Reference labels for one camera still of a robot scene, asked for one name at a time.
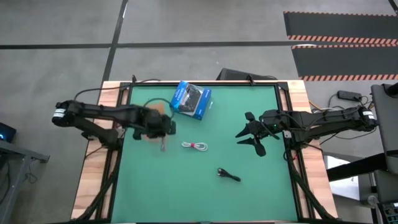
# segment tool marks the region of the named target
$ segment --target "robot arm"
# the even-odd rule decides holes
[[[76,127],[84,133],[96,136],[104,145],[115,148],[120,146],[118,132],[104,129],[86,118],[116,121],[123,127],[134,128],[133,138],[141,139],[141,134],[148,138],[161,138],[166,134],[175,134],[175,122],[157,110],[138,105],[117,107],[90,105],[73,100],[57,103],[52,122],[60,127]]]
[[[300,111],[265,111],[256,121],[251,112],[247,112],[249,121],[236,138],[252,134],[253,138],[239,141],[238,144],[250,144],[256,149],[257,155],[265,156],[266,150],[260,139],[284,132],[285,145],[289,149],[299,150],[313,139],[339,133],[346,130],[372,131],[377,126],[371,110],[357,106],[339,111],[308,113]]]

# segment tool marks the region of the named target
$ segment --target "orange striped tape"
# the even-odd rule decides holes
[[[304,48],[350,48],[350,47],[397,47],[392,44],[334,44],[334,45],[295,45],[292,49],[304,49]]]
[[[365,13],[334,13],[334,12],[298,12],[298,11],[284,11],[287,13],[301,13],[301,14],[328,14],[328,15],[343,15],[343,16],[384,16],[384,17],[395,17],[396,15],[385,15],[385,14],[365,14]]]
[[[398,74],[384,75],[306,75],[300,77],[306,82],[312,81],[361,81],[361,80],[398,80]]]
[[[360,37],[328,37],[312,35],[288,35],[289,40],[323,41],[323,42],[341,42],[353,44],[390,44],[398,45],[398,39],[383,38],[360,38]]]

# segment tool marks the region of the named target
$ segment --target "green table surface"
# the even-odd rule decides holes
[[[202,121],[175,114],[176,135],[160,142],[135,141],[127,130],[119,170],[113,223],[297,221],[284,143],[262,140],[267,155],[257,156],[235,138],[246,124],[245,112],[258,118],[277,108],[273,86],[209,86],[211,107]],[[137,86],[131,103],[151,98],[171,99],[175,86]],[[168,105],[165,112],[170,114]],[[182,147],[205,142],[206,152]],[[221,167],[242,179],[217,176]]]

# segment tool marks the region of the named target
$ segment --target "blue box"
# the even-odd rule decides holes
[[[180,81],[170,102],[170,107],[177,113],[202,120],[210,96],[211,89]]]

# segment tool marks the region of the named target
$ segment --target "gray floor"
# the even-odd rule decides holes
[[[111,42],[121,0],[0,0],[0,44]],[[130,0],[119,42],[287,40],[283,11],[392,14],[387,0]],[[108,49],[0,50],[0,121],[18,129],[16,143],[51,155],[33,164],[39,181],[25,184],[13,223],[48,223],[70,217],[87,142],[74,129],[51,123],[55,103],[101,83]],[[119,49],[110,80],[215,79],[228,67],[280,79],[298,79],[289,47]],[[326,106],[337,90],[369,95],[380,82],[309,82],[308,96]],[[81,100],[94,103],[97,93]],[[333,99],[333,105],[354,105]],[[341,133],[355,136],[357,133]],[[381,152],[377,132],[332,139],[324,150],[356,156]],[[336,198],[344,220],[370,222],[367,208]]]

